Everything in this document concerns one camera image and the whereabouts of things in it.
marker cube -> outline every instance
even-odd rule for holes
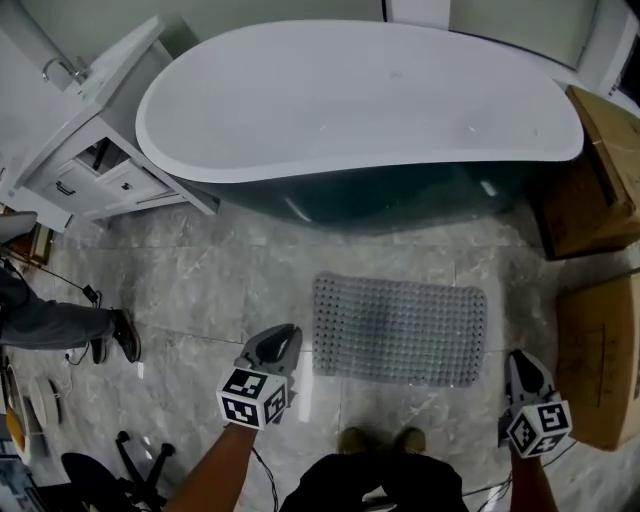
[[[526,405],[511,422],[507,433],[522,458],[552,452],[571,432],[569,403]]]
[[[233,366],[224,371],[216,396],[222,416],[264,430],[289,403],[287,378]]]

person's foot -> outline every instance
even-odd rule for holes
[[[401,453],[424,455],[427,451],[427,437],[415,427],[404,429],[393,441],[393,450]]]
[[[107,359],[107,343],[102,338],[96,338],[95,340],[91,340],[91,355],[93,356],[93,362],[95,364],[104,363],[105,359]]]
[[[337,452],[342,455],[373,451],[382,443],[374,436],[357,427],[349,427],[338,436]]]
[[[124,309],[112,310],[115,322],[113,337],[120,344],[124,355],[130,363],[140,359],[141,345],[136,328],[131,321],[129,313]]]

freestanding bathtub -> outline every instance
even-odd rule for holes
[[[359,231],[495,213],[583,143],[563,91],[497,44],[333,20],[205,41],[156,78],[136,132],[198,189]]]

bath mat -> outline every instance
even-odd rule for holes
[[[316,276],[313,369],[377,382],[466,387],[482,366],[482,290]]]

jeans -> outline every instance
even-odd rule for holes
[[[83,347],[89,340],[110,338],[113,313],[106,309],[44,301],[21,279],[0,267],[3,314],[0,344],[37,350]]]

